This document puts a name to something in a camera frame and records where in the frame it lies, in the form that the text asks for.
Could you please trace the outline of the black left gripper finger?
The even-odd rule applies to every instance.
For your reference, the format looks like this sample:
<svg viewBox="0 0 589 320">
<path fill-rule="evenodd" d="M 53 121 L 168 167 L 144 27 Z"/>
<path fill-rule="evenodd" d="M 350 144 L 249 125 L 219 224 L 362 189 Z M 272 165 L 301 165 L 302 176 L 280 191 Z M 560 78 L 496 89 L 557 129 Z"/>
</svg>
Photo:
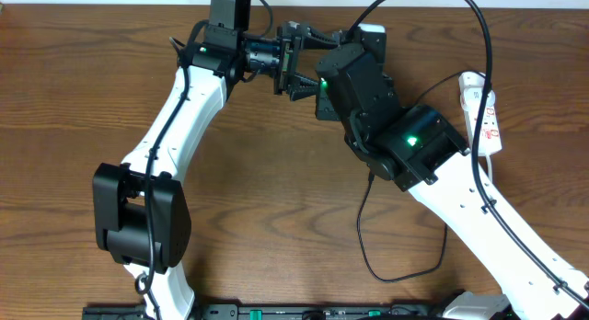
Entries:
<svg viewBox="0 0 589 320">
<path fill-rule="evenodd" d="M 289 78 L 288 95 L 291 101 L 297 101 L 317 94 L 319 81 L 303 74 L 295 73 Z"/>
<path fill-rule="evenodd" d="M 301 34 L 301 48 L 303 50 L 332 50 L 340 45 L 337 40 L 307 23 L 301 25 Z"/>
</svg>

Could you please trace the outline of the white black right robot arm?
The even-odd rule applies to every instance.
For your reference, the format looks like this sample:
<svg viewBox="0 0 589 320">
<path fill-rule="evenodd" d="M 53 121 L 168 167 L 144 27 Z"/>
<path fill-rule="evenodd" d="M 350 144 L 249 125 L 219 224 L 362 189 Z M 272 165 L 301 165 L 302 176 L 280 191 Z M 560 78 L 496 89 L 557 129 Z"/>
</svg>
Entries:
<svg viewBox="0 0 589 320">
<path fill-rule="evenodd" d="M 399 104 L 371 52 L 341 45 L 319 60 L 316 72 L 358 158 L 442 219 L 520 318 L 573 319 L 587 311 L 587 276 L 528 225 L 439 112 Z"/>
</svg>

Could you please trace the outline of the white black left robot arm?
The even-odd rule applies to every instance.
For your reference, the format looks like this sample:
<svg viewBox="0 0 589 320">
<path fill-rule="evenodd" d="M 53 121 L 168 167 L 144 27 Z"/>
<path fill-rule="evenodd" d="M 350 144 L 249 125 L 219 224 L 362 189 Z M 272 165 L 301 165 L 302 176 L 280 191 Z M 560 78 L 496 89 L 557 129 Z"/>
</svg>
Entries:
<svg viewBox="0 0 589 320">
<path fill-rule="evenodd" d="M 133 275 L 144 299 L 137 310 L 106 311 L 127 319 L 188 319 L 195 311 L 182 258 L 191 236 L 183 181 L 193 155 L 234 88 L 260 74 L 273 78 L 276 94 L 297 100 L 324 84 L 296 71 L 302 50 L 333 49 L 339 34 L 287 22 L 275 37 L 247 26 L 198 22 L 189 39 L 170 42 L 178 70 L 170 94 L 143 139 L 120 164 L 102 163 L 92 179 L 98 248 Z"/>
</svg>

